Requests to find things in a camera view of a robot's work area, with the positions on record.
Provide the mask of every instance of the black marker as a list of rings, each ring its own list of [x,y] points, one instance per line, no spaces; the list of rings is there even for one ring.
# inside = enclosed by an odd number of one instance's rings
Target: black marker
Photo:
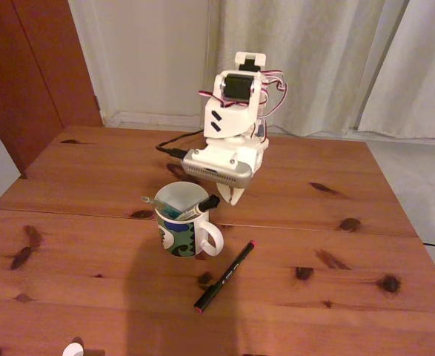
[[[240,263],[246,258],[246,256],[250,253],[250,251],[253,250],[256,243],[255,241],[251,240],[240,252],[239,256],[232,262],[229,268],[227,268],[227,271],[220,277],[220,280],[209,287],[207,291],[204,292],[204,294],[199,298],[199,300],[194,304],[194,308],[197,309],[199,313],[202,313],[204,309],[209,305],[211,300],[217,295],[217,293],[220,291],[220,288],[229,280],[230,276],[235,272],[237,267],[239,267]]]
[[[205,198],[201,202],[197,202],[191,207],[187,208],[176,218],[176,221],[192,220],[197,218],[199,215],[209,211],[210,209],[217,208],[220,203],[218,196],[212,194],[210,197]]]

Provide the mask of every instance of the mug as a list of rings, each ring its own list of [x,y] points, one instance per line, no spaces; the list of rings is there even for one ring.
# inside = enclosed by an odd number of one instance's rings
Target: mug
[[[175,182],[161,188],[155,199],[184,211],[207,197],[209,195],[205,189],[197,184]],[[209,211],[186,221],[171,220],[161,215],[156,209],[155,212],[163,247],[173,256],[192,257],[200,254],[201,251],[210,256],[217,256],[224,247],[222,233],[209,222]],[[209,243],[209,234],[216,247]]]

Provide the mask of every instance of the white robot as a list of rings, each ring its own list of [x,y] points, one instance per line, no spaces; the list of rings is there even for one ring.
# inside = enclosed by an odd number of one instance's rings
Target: white robot
[[[286,98],[288,84],[280,70],[264,71],[266,55],[238,52],[236,70],[216,76],[205,106],[204,137],[207,147],[189,150],[182,160],[186,173],[214,181],[220,194],[235,205],[262,165],[268,147],[266,117]],[[268,103],[267,86],[283,92],[279,104],[263,114]]]

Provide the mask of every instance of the floor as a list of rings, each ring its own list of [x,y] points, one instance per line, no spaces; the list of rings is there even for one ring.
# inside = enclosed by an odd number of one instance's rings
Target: floor
[[[194,131],[195,127],[123,122],[120,128]],[[413,227],[435,244],[435,145],[366,139]],[[427,246],[435,263],[435,247]]]

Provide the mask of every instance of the wooden table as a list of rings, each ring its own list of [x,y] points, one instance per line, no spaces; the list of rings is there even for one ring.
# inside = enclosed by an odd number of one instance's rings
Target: wooden table
[[[193,180],[153,149],[177,135],[69,128],[0,199],[3,355],[77,336],[113,356],[435,355],[435,266],[365,143],[271,138],[240,202],[211,214],[222,253],[180,260],[139,199]],[[250,239],[197,314],[199,276]]]

